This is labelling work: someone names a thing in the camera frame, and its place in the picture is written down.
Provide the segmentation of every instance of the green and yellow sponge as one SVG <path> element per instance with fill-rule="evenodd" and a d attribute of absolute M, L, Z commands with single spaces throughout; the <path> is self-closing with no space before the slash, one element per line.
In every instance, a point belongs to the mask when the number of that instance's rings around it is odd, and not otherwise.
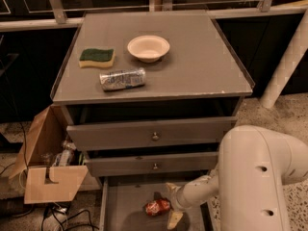
<path fill-rule="evenodd" d="M 80 58 L 80 67 L 111 67 L 115 61 L 114 49 L 85 49 Z"/>

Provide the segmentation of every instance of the bowl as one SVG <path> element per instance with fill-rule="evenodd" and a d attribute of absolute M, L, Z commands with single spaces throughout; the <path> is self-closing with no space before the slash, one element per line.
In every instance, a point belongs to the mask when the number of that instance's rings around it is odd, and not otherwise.
<path fill-rule="evenodd" d="M 127 45 L 130 54 L 144 63 L 154 63 L 170 49 L 169 43 L 158 36 L 140 36 L 133 38 Z"/>

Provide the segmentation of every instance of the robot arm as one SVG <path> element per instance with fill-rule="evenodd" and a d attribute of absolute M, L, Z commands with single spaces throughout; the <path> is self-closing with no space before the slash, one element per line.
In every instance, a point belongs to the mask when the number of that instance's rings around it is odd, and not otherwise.
<path fill-rule="evenodd" d="M 218 177 L 171 187 L 170 227 L 174 215 L 218 193 L 221 231 L 290 231 L 282 185 L 307 177 L 308 146 L 302 141 L 256 126 L 236 127 L 220 144 Z"/>

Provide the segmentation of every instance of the red object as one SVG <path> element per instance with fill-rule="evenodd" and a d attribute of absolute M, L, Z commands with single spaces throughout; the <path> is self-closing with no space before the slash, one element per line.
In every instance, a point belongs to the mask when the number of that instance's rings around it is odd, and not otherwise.
<path fill-rule="evenodd" d="M 168 212 L 171 208 L 169 200 L 161 198 L 145 205 L 145 212 L 148 216 L 155 217 Z"/>

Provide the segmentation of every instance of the concrete floor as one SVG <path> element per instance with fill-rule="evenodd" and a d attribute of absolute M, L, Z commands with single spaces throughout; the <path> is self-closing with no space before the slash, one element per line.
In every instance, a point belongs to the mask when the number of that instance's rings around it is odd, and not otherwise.
<path fill-rule="evenodd" d="M 237 113 L 237 125 L 257 125 L 265 127 L 277 132 L 286 133 L 299 138 L 308 144 L 308 93 L 293 94 L 280 96 L 272 109 L 263 108 L 258 99 L 247 98 Z M 14 134 L 14 141 L 22 140 L 18 138 L 11 125 L 0 126 L 0 132 L 4 134 Z M 15 155 L 0 154 L 0 165 L 5 167 L 13 162 Z M 10 169 L 1 175 L 0 179 L 0 199 L 22 195 L 19 189 L 19 182 L 11 182 L 8 187 L 6 185 L 6 177 L 10 174 Z M 287 202 L 290 223 L 293 231 L 308 230 L 308 181 L 284 186 L 284 193 Z M 72 202 L 69 216 L 82 210 L 89 210 L 91 221 L 94 225 L 99 225 L 101 192 L 78 192 L 75 200 Z M 219 231 L 219 199 L 214 197 L 209 201 L 212 212 L 213 225 L 215 231 Z M 0 230 L 40 230 L 42 216 L 45 205 L 38 205 L 34 211 L 20 218 L 0 218 Z M 64 215 L 57 215 L 61 220 L 65 220 Z M 83 213 L 78 218 L 70 220 L 69 225 L 89 222 L 88 214 Z M 43 230 L 61 230 L 57 229 L 58 223 L 51 216 L 44 222 Z M 89 227 L 81 227 L 75 230 L 91 230 Z"/>

